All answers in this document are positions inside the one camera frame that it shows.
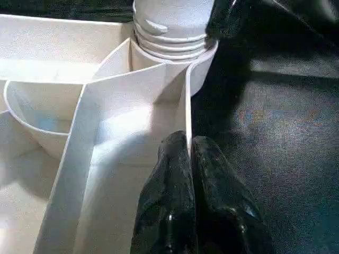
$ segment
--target black object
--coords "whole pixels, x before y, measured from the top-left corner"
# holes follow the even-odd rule
[[[218,146],[196,137],[193,157],[194,177],[185,133],[175,132],[163,141],[140,194],[131,254],[273,254],[251,193]]]
[[[231,39],[248,32],[244,26],[255,25],[262,20],[276,33],[284,33],[280,20],[278,25],[271,24],[272,17],[259,8],[270,8],[271,13],[284,12],[301,23],[313,33],[327,39],[328,43],[339,45],[339,1],[337,0],[215,0],[211,17],[206,28],[210,37]]]
[[[218,145],[195,137],[193,160],[201,253],[273,254],[272,238],[250,191]]]
[[[158,163],[140,194],[130,253],[196,252],[192,171],[185,133],[179,131],[162,142]]]

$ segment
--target compartment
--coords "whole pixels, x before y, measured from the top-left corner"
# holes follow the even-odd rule
[[[54,20],[0,14],[0,77],[43,82],[90,80],[131,36],[131,23]]]
[[[59,161],[0,113],[0,253],[33,253]]]
[[[92,80],[141,70],[159,63],[150,59],[131,38],[128,38],[101,62]]]
[[[160,142],[176,130],[191,139],[185,66],[174,75],[163,63],[85,86],[36,254],[129,252]]]
[[[82,85],[8,81],[10,113],[53,157],[60,159]]]

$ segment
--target white plastic tray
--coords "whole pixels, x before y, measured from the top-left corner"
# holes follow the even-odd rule
[[[0,15],[0,253],[128,253],[161,140],[185,130],[190,149],[216,48],[171,62],[129,23]]]

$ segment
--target gray surface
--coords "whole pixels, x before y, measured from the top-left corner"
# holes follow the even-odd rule
[[[193,135],[220,145],[255,196],[277,253],[338,253],[337,56],[303,53],[222,42],[192,98]]]

